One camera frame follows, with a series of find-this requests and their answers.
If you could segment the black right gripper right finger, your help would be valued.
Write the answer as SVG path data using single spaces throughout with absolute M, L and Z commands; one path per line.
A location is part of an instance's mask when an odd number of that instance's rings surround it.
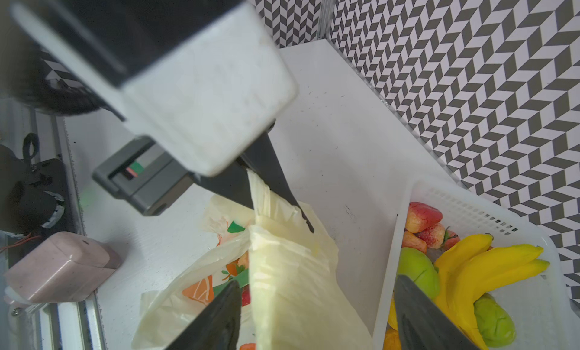
M 403 349 L 478 349 L 405 275 L 395 281 L 394 303 Z

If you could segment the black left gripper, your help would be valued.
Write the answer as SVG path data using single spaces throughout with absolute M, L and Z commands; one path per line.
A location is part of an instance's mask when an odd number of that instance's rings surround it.
M 244 150 L 242 162 L 274 193 L 297 206 L 308 228 L 314 232 L 314 227 L 288 185 L 267 132 L 263 132 Z M 246 167 L 234 162 L 217 176 L 192 173 L 191 178 L 189 172 L 154 140 L 140 137 L 99 165 L 93 171 L 92 179 L 143 216 L 161 215 L 193 182 L 214 194 L 254 209 Z

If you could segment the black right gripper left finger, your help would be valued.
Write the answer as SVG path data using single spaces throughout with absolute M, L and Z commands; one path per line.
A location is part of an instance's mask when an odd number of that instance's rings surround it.
M 230 282 L 167 347 L 168 350 L 235 350 L 240 335 L 242 290 Z

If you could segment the translucent cream plastic bag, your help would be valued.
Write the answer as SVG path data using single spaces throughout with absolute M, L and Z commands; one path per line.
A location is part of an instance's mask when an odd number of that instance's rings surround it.
M 230 281 L 250 286 L 239 349 L 370 349 L 372 337 L 338 285 L 338 247 L 312 207 L 302 211 L 249 173 L 254 209 L 215 195 L 203 227 L 219 244 L 166 289 L 141 297 L 134 349 L 165 348 Z

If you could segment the pink fake dragon fruit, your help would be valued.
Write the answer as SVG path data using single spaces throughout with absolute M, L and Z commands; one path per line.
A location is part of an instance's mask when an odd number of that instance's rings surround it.
M 248 306 L 251 304 L 251 294 L 250 294 L 250 286 L 249 285 L 246 285 L 242 288 L 241 303 L 242 303 L 242 307 L 245 307 L 245 306 Z

